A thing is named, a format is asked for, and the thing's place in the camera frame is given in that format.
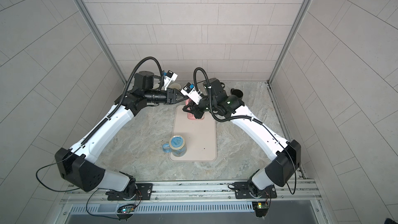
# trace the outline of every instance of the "aluminum corner post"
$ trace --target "aluminum corner post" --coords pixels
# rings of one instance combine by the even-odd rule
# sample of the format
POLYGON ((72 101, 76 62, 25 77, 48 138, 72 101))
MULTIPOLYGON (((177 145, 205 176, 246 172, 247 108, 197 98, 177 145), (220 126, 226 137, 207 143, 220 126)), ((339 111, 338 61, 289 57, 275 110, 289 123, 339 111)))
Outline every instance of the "aluminum corner post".
POLYGON ((109 50, 108 45, 105 42, 105 39, 102 37, 100 30, 98 29, 97 25, 94 23, 92 16, 90 15, 85 3, 83 0, 73 0, 76 4, 78 10, 82 14, 84 20, 86 21, 88 27, 90 28, 91 32, 93 33, 95 39, 97 40, 99 46, 101 47, 102 51, 104 52, 105 56, 108 58, 112 67, 116 70, 119 78, 122 80, 124 84, 126 84, 126 79, 123 75, 123 72, 120 70, 120 67, 117 65, 115 58, 112 55, 112 52, 109 50))

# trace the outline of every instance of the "mounting plate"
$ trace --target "mounting plate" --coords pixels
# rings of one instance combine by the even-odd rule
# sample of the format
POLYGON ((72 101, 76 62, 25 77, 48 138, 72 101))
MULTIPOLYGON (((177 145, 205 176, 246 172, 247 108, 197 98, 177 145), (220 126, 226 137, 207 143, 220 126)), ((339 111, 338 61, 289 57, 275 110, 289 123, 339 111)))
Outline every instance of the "mounting plate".
MULTIPOLYGON (((240 190, 235 191, 235 197, 236 199, 258 199, 255 197, 252 197, 248 188, 248 183, 247 182, 234 182, 236 187, 240 190)), ((276 191, 275 191, 275 186, 270 185, 264 189, 268 195, 271 196, 271 198, 276 198, 276 191)), ((264 193, 264 195, 261 197, 262 199, 264 198, 269 198, 267 194, 264 193)))
MULTIPOLYGON (((141 195, 142 195, 141 200, 143 200, 143 201, 149 200, 150 195, 152 194, 153 184, 152 183, 136 183, 136 185, 137 185, 137 190, 139 190, 141 192, 141 195)), ((135 200, 136 197, 137 196, 134 196, 129 201, 135 200)), ((108 201, 124 201, 124 199, 121 197, 115 196, 115 195, 108 195, 108 201)))

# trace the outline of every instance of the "black joint cover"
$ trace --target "black joint cover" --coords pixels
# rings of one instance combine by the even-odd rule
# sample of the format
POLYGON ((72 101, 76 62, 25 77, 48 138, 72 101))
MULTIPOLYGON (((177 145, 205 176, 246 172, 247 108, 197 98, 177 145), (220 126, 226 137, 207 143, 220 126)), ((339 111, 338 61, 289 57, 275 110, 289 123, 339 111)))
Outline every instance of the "black joint cover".
POLYGON ((266 174, 276 185, 283 187, 301 163, 301 146, 293 140, 279 155, 266 166, 266 174))

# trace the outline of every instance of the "metal frame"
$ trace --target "metal frame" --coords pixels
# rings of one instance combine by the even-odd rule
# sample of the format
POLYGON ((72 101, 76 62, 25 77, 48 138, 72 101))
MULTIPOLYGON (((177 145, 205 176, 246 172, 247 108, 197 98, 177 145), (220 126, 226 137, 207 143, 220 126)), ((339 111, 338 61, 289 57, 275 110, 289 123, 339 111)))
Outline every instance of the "metal frame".
POLYGON ((310 7, 311 1, 312 0, 303 0, 301 7, 297 13, 296 18, 295 18, 295 21, 293 22, 293 25, 290 29, 289 35, 287 36, 287 39, 283 45, 282 51, 279 54, 279 58, 276 61, 274 69, 272 70, 271 77, 268 80, 269 84, 272 84, 272 82, 274 81, 276 73, 278 72, 279 68, 281 67, 283 59, 285 58, 286 53, 289 50, 290 45, 292 44, 293 38, 295 37, 297 30, 299 29, 301 22, 304 19, 304 16, 305 16, 308 8, 310 7))
POLYGON ((126 79, 123 75, 123 72, 120 70, 119 66, 117 65, 117 62, 115 58, 112 55, 112 52, 109 50, 108 45, 105 42, 105 39, 102 37, 101 32, 99 31, 97 25, 95 24, 92 16, 90 15, 86 5, 84 4, 83 0, 73 0, 79 9, 80 13, 82 14, 84 20, 86 21, 88 27, 90 28, 91 32, 93 33, 95 39, 97 40, 99 46, 101 47, 103 53, 105 56, 108 58, 108 60, 111 62, 112 67, 116 70, 118 76, 122 80, 124 84, 126 84, 126 79))

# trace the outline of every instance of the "black cable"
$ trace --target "black cable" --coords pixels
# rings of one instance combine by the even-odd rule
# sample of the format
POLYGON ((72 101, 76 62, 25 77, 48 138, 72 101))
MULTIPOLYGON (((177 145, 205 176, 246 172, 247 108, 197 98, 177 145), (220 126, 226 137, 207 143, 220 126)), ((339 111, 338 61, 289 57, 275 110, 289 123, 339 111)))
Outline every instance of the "black cable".
POLYGON ((63 159, 63 160, 61 160, 61 161, 59 161, 59 162, 56 162, 56 163, 52 163, 52 164, 43 166, 43 167, 41 167, 40 169, 38 169, 38 170, 36 171, 36 179, 39 181, 39 183, 40 183, 41 185, 43 185, 44 187, 46 187, 47 189, 52 190, 52 191, 55 191, 55 192, 69 192, 69 191, 74 191, 74 190, 80 189, 80 188, 76 188, 76 189, 70 189, 70 190, 55 190, 55 189, 52 189, 52 188, 50 188, 50 187, 44 185, 44 183, 43 183, 42 181, 40 181, 39 176, 37 175, 41 169, 44 169, 44 168, 49 167, 49 166, 51 166, 51 165, 54 165, 54 164, 63 162, 63 161, 65 161, 65 160, 67 160, 68 158, 72 157, 72 155, 75 154, 80 148, 81 148, 81 147, 77 148, 77 150, 75 150, 75 151, 74 151, 72 154, 70 154, 67 158, 65 158, 65 159, 63 159))
POLYGON ((114 217, 109 217, 109 216, 105 216, 105 215, 95 215, 95 214, 91 214, 89 211, 88 211, 88 209, 87 209, 87 205, 88 205, 88 201, 90 201, 90 199, 91 199, 91 197, 95 194, 95 192, 97 192, 99 189, 96 189, 96 191, 94 191, 92 194, 91 194, 91 196, 88 198, 88 200, 87 200, 87 202, 86 202, 86 211, 87 211, 87 213, 89 214, 89 215, 91 215, 91 216, 96 216, 96 217, 105 217, 105 218, 109 218, 109 219, 114 219, 114 220, 119 220, 120 221, 120 218, 114 218, 114 217))
MULTIPOLYGON (((204 77, 205 77, 205 81, 206 81, 206 83, 207 83, 208 88, 209 88, 209 86, 210 86, 209 78, 207 77, 206 71, 205 71, 203 68, 201 68, 201 67, 197 67, 197 68, 195 68, 195 70, 193 71, 193 82, 194 82, 194 84, 195 84, 195 89, 196 89, 196 91, 198 91, 197 84, 196 84, 196 73, 197 73, 199 70, 202 71, 202 73, 203 73, 203 75, 204 75, 204 77)), ((242 119, 248 119, 248 120, 250 120, 250 121, 253 121, 253 122, 255 122, 255 123, 261 125, 262 127, 264 127, 264 128, 271 134, 271 136, 275 138, 275 141, 278 142, 278 143, 280 144, 280 146, 284 149, 284 147, 281 145, 281 143, 280 143, 278 140, 276 140, 276 137, 273 136, 272 133, 268 130, 268 128, 266 128, 266 127, 264 126, 263 122, 261 122, 260 120, 258 120, 258 119, 256 119, 256 118, 252 118, 252 117, 247 116, 247 115, 236 115, 236 116, 231 116, 231 117, 227 117, 227 118, 224 118, 224 119, 220 119, 220 118, 216 117, 215 113, 213 112, 211 88, 209 88, 209 89, 210 89, 210 90, 208 90, 208 92, 209 92, 209 112, 211 113, 211 116, 212 116, 216 121, 218 121, 218 122, 227 122, 227 121, 231 121, 231 120, 234 120, 234 119, 241 119, 241 118, 242 118, 242 119)), ((293 167, 294 167, 294 169, 295 169, 295 170, 294 170, 294 172, 295 172, 295 189, 294 189, 293 193, 291 192, 289 185, 287 185, 287 187, 289 188, 290 193, 293 195, 293 194, 296 192, 296 182, 297 182, 297 177, 296 177, 296 166, 295 166, 295 164, 294 164, 294 162, 293 162, 293 159, 291 158, 289 152, 286 152, 286 153, 287 153, 287 155, 289 156, 290 161, 292 162, 293 167)))
POLYGON ((154 60, 156 62, 156 65, 158 66, 159 69, 159 73, 160 73, 160 84, 159 84, 159 91, 162 89, 164 81, 163 81, 163 71, 162 68, 158 62, 158 60, 156 60, 156 58, 148 56, 144 59, 142 59, 141 61, 139 61, 137 63, 137 65, 134 67, 134 69, 132 70, 129 79, 126 82, 126 86, 123 89, 123 93, 120 96, 120 100, 117 103, 116 107, 112 110, 111 113, 108 114, 108 116, 106 118, 104 118, 100 123, 98 123, 98 125, 96 127, 94 127, 93 130, 91 130, 91 132, 83 139, 83 141, 80 143, 80 146, 85 145, 88 140, 115 114, 115 112, 117 112, 117 110, 119 110, 120 106, 122 105, 122 102, 124 100, 124 98, 126 97, 127 91, 130 87, 130 83, 132 81, 132 79, 134 78, 135 73, 137 72, 138 68, 147 60, 154 60))

